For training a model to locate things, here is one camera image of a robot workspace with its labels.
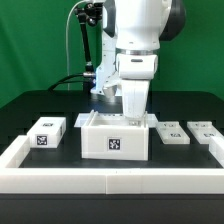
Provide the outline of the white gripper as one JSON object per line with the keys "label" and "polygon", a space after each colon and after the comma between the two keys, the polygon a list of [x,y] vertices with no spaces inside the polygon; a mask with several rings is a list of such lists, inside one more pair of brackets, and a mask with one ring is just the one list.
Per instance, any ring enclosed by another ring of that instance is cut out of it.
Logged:
{"label": "white gripper", "polygon": [[147,80],[122,80],[123,114],[130,126],[138,126],[146,109],[150,82]]}

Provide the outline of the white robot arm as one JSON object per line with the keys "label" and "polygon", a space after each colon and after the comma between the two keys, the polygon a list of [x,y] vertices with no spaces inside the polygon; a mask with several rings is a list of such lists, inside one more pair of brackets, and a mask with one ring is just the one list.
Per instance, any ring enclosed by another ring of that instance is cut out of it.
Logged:
{"label": "white robot arm", "polygon": [[102,61],[96,69],[94,94],[122,98],[131,125],[146,112],[150,81],[158,68],[162,41],[183,29],[183,0],[91,0],[102,5]]}

